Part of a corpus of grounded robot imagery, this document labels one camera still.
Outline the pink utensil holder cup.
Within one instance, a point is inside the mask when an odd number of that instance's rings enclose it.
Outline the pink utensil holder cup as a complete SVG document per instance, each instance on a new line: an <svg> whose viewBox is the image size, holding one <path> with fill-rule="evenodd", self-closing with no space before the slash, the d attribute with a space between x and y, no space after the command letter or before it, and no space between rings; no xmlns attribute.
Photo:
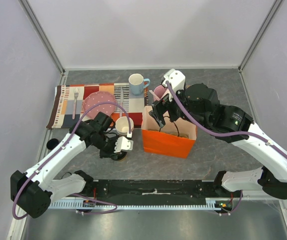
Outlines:
<svg viewBox="0 0 287 240"><path fill-rule="evenodd" d="M153 100L154 102L152 103L153 105L157 105L159 102L164 104L166 100L168 99L169 95L169 90L168 88L164 87L163 85L158 85L154 90L153 90Z"/></svg>

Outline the light blue mug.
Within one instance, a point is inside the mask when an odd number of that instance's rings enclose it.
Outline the light blue mug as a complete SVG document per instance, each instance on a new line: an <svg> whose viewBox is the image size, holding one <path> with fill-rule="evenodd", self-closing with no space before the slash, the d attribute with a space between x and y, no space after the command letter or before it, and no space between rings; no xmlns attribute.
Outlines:
<svg viewBox="0 0 287 240"><path fill-rule="evenodd" d="M129 89L135 96L140 95L151 83L150 79L144 78L139 73L134 73L128 78Z"/></svg>

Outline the brown paper coffee cup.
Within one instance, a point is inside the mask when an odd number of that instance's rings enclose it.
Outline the brown paper coffee cup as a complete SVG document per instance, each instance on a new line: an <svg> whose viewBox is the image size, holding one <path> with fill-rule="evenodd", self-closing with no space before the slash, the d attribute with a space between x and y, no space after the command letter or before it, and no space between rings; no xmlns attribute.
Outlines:
<svg viewBox="0 0 287 240"><path fill-rule="evenodd" d="M127 156L127 153L124 152L123 154L119 154L115 157L115 161L119 162L119 161L123 161L125 159L125 157Z"/></svg>

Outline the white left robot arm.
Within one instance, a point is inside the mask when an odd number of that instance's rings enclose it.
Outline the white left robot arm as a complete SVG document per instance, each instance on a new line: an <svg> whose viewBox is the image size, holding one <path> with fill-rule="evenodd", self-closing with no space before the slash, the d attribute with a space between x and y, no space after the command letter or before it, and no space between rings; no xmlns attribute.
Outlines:
<svg viewBox="0 0 287 240"><path fill-rule="evenodd" d="M99 149L100 158L118 161L132 147L124 136L107 136L113 120L99 112L95 119L79 120L64 139L39 163L24 172L16 170L10 177L10 198L13 201L12 215L16 220L16 208L25 211L25 216L40 217L49 206L64 197L80 194L87 197L93 192L93 178L82 170L69 177L56 180L56 175L78 154L89 146Z"/></svg>

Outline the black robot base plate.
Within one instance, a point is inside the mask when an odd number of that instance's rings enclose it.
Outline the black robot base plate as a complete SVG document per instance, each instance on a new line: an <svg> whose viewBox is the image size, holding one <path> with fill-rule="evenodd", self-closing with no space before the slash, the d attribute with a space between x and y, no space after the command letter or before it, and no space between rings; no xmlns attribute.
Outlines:
<svg viewBox="0 0 287 240"><path fill-rule="evenodd" d="M241 192L229 192L213 181L196 179L100 179L88 182L79 194L118 206L183 206L203 205L206 198L233 197L236 200Z"/></svg>

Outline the brown cardboard cup carrier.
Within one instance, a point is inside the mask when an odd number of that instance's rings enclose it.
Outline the brown cardboard cup carrier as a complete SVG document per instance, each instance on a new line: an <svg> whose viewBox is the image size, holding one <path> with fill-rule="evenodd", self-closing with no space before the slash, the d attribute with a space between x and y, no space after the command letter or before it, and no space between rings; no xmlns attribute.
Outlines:
<svg viewBox="0 0 287 240"><path fill-rule="evenodd" d="M176 129L176 128L148 128L148 131L154 131L154 132L160 132L160 133L165 133L168 135L172 135L175 137L181 137L181 138L190 138L191 133L194 133L193 131L190 130L183 130L183 129Z"/></svg>

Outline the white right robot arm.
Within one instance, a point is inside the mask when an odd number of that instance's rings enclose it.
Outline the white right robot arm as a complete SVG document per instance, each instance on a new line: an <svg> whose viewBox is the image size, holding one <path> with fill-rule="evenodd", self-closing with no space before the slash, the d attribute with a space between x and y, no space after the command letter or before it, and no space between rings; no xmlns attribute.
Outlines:
<svg viewBox="0 0 287 240"><path fill-rule="evenodd" d="M168 83L168 92L152 103L149 115L160 128L170 122L188 121L218 140L238 147L262 167L249 171L219 171L212 184L218 197L241 194L242 191L263 191L271 197L287 200L287 151L260 129L241 108L220 104L217 91L197 83L174 91Z"/></svg>

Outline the colourful patchwork placemat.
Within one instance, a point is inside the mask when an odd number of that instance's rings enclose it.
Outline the colourful patchwork placemat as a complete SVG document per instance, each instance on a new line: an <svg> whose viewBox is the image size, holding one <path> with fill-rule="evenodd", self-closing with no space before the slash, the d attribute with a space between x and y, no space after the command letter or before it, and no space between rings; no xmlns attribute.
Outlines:
<svg viewBox="0 0 287 240"><path fill-rule="evenodd" d="M124 101L122 107L133 120L134 127L140 128L143 120L144 107L149 104L148 88L146 87L140 95L133 95L129 90L129 84L124 83L95 83L95 84L71 84L58 85L55 88L54 104L51 111L47 129L69 129L84 114L85 100L94 103L89 95L96 92L107 92L114 95L117 103L120 103L121 87L123 88ZM75 119L72 119L74 105L74 90L79 89L76 104Z"/></svg>

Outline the orange paper bag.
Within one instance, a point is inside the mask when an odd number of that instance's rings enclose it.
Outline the orange paper bag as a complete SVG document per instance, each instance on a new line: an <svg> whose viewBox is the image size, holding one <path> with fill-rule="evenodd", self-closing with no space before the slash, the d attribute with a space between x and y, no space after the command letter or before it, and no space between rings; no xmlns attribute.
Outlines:
<svg viewBox="0 0 287 240"><path fill-rule="evenodd" d="M163 132L149 131L148 128L160 128L156 121L149 115L151 110L151 106L146 106L142 112L141 133L144 151L170 157L187 158L197 139L197 126L181 118L175 122L171 122L168 113L166 112L164 114L166 125L163 128L176 128L191 131L193 133L190 134L190 138L178 137Z"/></svg>

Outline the pink handled fork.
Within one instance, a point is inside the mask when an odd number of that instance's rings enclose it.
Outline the pink handled fork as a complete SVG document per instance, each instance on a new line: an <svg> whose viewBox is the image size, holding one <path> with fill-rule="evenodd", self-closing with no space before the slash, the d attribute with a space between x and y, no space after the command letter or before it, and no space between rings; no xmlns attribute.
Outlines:
<svg viewBox="0 0 287 240"><path fill-rule="evenodd" d="M79 88L76 87L74 89L74 102L73 102L73 111L72 111L72 119L73 120L76 118L76 108L77 108L78 96L79 96Z"/></svg>

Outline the stack of paper cups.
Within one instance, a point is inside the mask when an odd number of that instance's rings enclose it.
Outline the stack of paper cups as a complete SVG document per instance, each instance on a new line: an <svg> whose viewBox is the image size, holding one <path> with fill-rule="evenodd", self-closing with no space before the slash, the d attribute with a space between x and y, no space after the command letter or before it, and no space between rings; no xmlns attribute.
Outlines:
<svg viewBox="0 0 287 240"><path fill-rule="evenodd" d="M118 135L131 138L133 135L132 132L134 130L134 122L131 118L122 116L115 122L115 129Z"/></svg>

